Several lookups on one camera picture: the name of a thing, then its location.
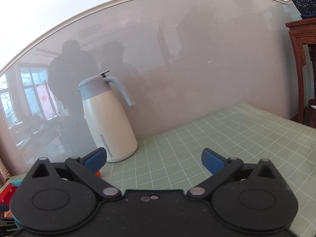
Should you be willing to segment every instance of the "light blue handle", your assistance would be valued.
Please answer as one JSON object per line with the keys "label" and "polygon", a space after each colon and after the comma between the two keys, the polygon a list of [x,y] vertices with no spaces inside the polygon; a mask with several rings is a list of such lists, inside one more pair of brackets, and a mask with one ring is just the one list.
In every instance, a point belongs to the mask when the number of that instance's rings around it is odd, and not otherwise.
{"label": "light blue handle", "polygon": [[124,96],[124,98],[125,98],[127,104],[128,104],[130,107],[135,106],[135,103],[132,102],[132,100],[129,98],[129,96],[128,96],[128,94],[127,94],[127,91],[126,91],[126,89],[125,89],[125,86],[123,85],[123,83],[121,83],[121,81],[119,81],[118,78],[116,78],[116,77],[105,77],[105,78],[104,78],[104,81],[105,81],[106,83],[110,83],[110,82],[114,83],[114,84],[118,87],[118,89],[120,90],[121,94]]}

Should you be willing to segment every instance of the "orange object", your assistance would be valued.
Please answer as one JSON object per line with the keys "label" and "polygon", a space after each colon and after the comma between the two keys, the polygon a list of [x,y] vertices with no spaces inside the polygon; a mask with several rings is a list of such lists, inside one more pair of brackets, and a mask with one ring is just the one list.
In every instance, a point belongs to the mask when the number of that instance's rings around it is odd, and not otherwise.
{"label": "orange object", "polygon": [[4,212],[4,217],[12,217],[11,210]]}

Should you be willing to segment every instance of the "green cutting mat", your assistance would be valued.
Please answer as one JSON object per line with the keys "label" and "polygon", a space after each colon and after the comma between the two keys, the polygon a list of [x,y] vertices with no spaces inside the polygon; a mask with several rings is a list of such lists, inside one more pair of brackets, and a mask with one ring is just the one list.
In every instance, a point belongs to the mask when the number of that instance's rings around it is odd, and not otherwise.
{"label": "green cutting mat", "polygon": [[183,189],[211,174],[201,163],[203,148],[247,163],[268,158],[299,202],[292,224],[298,236],[316,235],[316,130],[240,103],[138,142],[130,158],[106,163],[102,178],[117,188]]}

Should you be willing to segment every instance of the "table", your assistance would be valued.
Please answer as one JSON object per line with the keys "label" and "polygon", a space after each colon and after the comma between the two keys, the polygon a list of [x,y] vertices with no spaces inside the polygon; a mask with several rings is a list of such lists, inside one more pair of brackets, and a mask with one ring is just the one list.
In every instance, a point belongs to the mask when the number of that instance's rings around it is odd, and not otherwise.
{"label": "table", "polygon": [[[127,188],[187,191],[211,176],[201,164],[205,147],[245,163],[268,158],[298,197],[299,211],[291,229],[297,236],[314,237],[315,143],[316,129],[239,103],[139,140],[132,156],[116,163],[107,162],[100,171],[104,180],[123,192]],[[10,180],[23,177],[13,176]]]}
{"label": "table", "polygon": [[316,80],[316,58],[314,51],[316,50],[316,18],[297,20],[285,24],[289,28],[289,34],[293,46],[297,81],[298,81],[298,122],[304,123],[304,81],[302,67],[306,64],[306,56],[303,44],[309,45],[310,58],[313,64],[313,75]]}

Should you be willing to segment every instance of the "white insulated jug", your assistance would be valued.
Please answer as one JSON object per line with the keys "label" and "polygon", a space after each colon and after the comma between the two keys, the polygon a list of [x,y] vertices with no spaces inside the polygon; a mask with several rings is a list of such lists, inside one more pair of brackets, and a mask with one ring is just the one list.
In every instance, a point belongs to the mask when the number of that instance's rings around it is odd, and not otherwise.
{"label": "white insulated jug", "polygon": [[113,92],[114,83],[130,107],[134,103],[128,97],[124,85],[116,77],[105,74],[89,77],[79,84],[86,121],[97,147],[105,148],[108,162],[122,161],[137,149],[137,141],[126,113]]}

